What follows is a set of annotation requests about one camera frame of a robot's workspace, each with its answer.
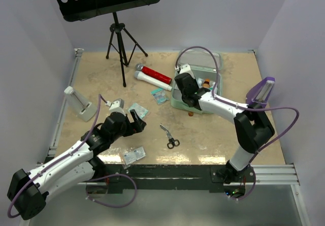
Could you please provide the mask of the brown bottle with orange cap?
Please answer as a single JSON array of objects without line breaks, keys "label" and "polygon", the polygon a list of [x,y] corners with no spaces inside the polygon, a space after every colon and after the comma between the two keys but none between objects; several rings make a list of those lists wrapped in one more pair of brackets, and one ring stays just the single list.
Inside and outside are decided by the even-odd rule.
[{"label": "brown bottle with orange cap", "polygon": [[209,79],[205,79],[205,81],[202,83],[202,87],[209,89],[210,88],[210,80]]}]

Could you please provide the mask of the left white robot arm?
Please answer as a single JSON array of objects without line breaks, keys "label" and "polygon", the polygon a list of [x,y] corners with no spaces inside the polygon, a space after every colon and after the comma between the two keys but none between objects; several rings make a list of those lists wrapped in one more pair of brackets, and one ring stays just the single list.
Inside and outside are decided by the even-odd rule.
[{"label": "left white robot arm", "polygon": [[11,201],[7,215],[29,220],[39,214],[50,198],[83,181],[101,181],[105,166],[98,154],[106,151],[120,137],[141,133],[146,122],[135,110],[133,121],[122,112],[111,112],[102,123],[94,123],[70,149],[53,160],[26,172],[20,169],[12,176],[7,197]]}]

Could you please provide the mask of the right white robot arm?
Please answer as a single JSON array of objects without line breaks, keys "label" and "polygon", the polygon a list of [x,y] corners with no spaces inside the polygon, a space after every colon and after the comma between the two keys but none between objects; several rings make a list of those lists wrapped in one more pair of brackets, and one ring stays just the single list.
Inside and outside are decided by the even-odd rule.
[{"label": "right white robot arm", "polygon": [[189,107],[216,114],[234,124],[239,148],[216,174],[226,184],[239,181],[257,150],[275,134],[266,113],[257,111],[261,105],[235,104],[221,98],[207,88],[199,88],[189,73],[179,74],[174,80]]}]

